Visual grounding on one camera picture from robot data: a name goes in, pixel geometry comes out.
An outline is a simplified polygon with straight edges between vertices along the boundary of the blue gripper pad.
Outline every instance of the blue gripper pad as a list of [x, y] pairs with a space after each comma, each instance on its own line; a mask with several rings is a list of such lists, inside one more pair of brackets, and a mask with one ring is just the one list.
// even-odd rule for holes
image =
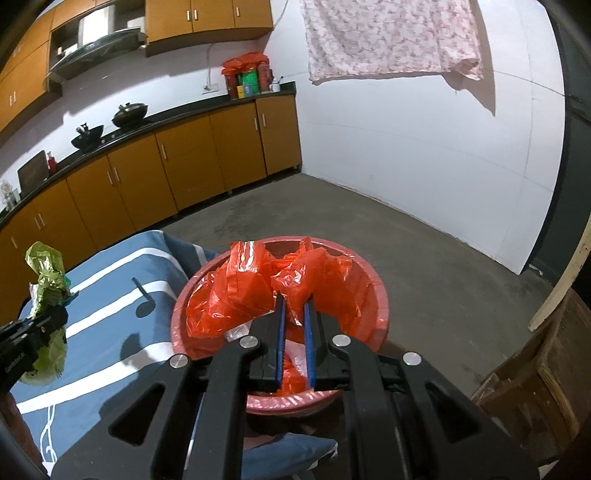
[[277, 389], [281, 388], [283, 382], [283, 355], [285, 353], [285, 304], [283, 300], [283, 308], [281, 309], [281, 317], [279, 320], [278, 339], [277, 339], [277, 369], [275, 370], [275, 382]]
[[306, 370], [308, 372], [308, 386], [316, 386], [316, 359], [314, 357], [314, 341], [312, 338], [312, 324], [310, 321], [310, 307], [304, 303], [304, 344], [306, 346]]

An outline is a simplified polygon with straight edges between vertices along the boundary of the dark doorway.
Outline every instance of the dark doorway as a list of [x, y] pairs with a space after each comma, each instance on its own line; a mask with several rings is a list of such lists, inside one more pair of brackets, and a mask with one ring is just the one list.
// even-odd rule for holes
[[531, 263], [553, 284], [566, 269], [591, 212], [591, 65], [553, 21], [564, 73], [566, 124], [554, 196]]

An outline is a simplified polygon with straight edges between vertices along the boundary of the kitchen counter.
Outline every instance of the kitchen counter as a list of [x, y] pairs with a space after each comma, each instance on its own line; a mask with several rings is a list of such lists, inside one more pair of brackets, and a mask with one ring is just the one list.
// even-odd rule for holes
[[100, 139], [100, 145], [96, 147], [94, 150], [89, 152], [83, 152], [82, 150], [78, 150], [66, 157], [64, 160], [60, 161], [58, 163], [59, 170], [55, 175], [52, 175], [49, 179], [40, 184], [26, 197], [22, 198], [13, 210], [11, 210], [10, 212], [6, 212], [6, 210], [3, 210], [0, 213], [0, 229], [4, 227], [4, 225], [12, 218], [13, 215], [15, 215], [15, 213], [17, 213], [23, 206], [25, 206], [28, 202], [35, 198], [36, 195], [40, 194], [50, 185], [59, 181], [60, 179], [65, 178], [73, 170], [84, 165], [84, 163], [90, 162], [91, 160], [96, 159], [99, 156], [105, 155], [108, 151], [132, 140], [133, 138], [149, 134], [150, 132], [156, 131], [166, 125], [178, 122], [179, 120], [183, 120], [191, 116], [198, 115], [200, 113], [207, 113], [220, 108], [254, 102], [257, 98], [266, 98], [281, 95], [295, 95], [295, 93], [296, 83], [287, 82], [282, 83], [281, 90], [275, 93], [255, 95], [237, 100], [232, 100], [229, 95], [220, 95], [205, 100], [199, 100], [197, 102], [180, 105], [178, 107], [174, 107], [169, 110], [165, 110], [163, 112], [147, 116], [146, 118], [144, 118], [142, 123], [137, 126], [137, 128], [134, 128], [132, 130], [121, 128], [117, 129], [108, 135], [104, 135]]

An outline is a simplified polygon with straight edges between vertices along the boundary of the red bottle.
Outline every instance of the red bottle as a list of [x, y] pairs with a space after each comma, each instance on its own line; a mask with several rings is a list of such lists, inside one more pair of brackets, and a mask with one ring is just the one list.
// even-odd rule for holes
[[57, 173], [57, 162], [56, 159], [53, 158], [51, 152], [47, 152], [47, 166], [49, 167], [49, 175], [53, 175]]

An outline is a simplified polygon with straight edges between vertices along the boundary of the electrical outlet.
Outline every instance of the electrical outlet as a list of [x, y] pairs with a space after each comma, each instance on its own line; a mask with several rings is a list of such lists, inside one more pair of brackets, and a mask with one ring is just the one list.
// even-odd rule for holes
[[212, 92], [218, 92], [219, 88], [217, 87], [217, 83], [212, 83], [209, 87], [206, 85], [203, 87], [203, 92], [202, 93], [212, 93]]

